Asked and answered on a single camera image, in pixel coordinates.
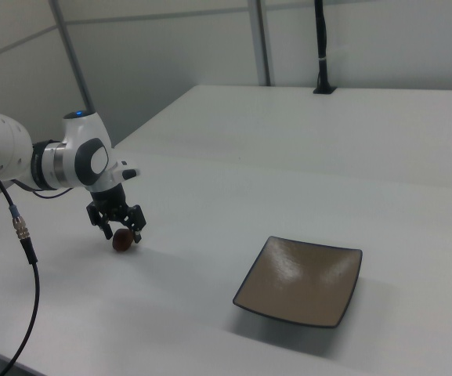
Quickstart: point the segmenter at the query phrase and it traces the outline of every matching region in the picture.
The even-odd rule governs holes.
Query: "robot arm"
[[[139,175],[129,161],[114,159],[107,130],[97,113],[78,111],[63,118],[62,142],[32,145],[27,130],[0,114],[0,179],[27,190],[86,188],[92,195],[87,207],[91,223],[112,238],[109,221],[120,222],[138,243],[145,226],[139,205],[129,207],[122,182]]]

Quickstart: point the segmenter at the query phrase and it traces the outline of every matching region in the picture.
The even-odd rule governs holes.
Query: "square plate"
[[[360,249],[270,237],[233,303],[274,319],[337,327],[360,273]]]

